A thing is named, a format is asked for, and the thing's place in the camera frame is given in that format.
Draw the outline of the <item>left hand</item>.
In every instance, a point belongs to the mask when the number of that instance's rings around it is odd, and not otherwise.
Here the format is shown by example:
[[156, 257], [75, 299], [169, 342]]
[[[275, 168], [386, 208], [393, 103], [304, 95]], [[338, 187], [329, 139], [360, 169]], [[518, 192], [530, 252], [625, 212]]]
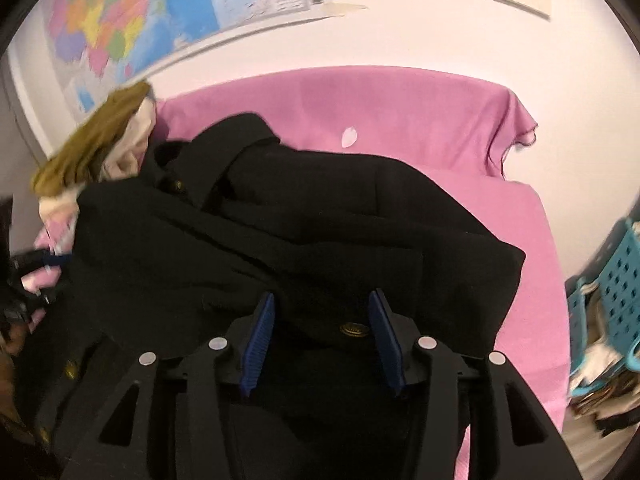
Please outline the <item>left hand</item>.
[[9, 419], [18, 421], [14, 403], [14, 358], [17, 358], [30, 333], [27, 324], [12, 324], [9, 336], [1, 337], [1, 370], [0, 370], [0, 401], [1, 414]]

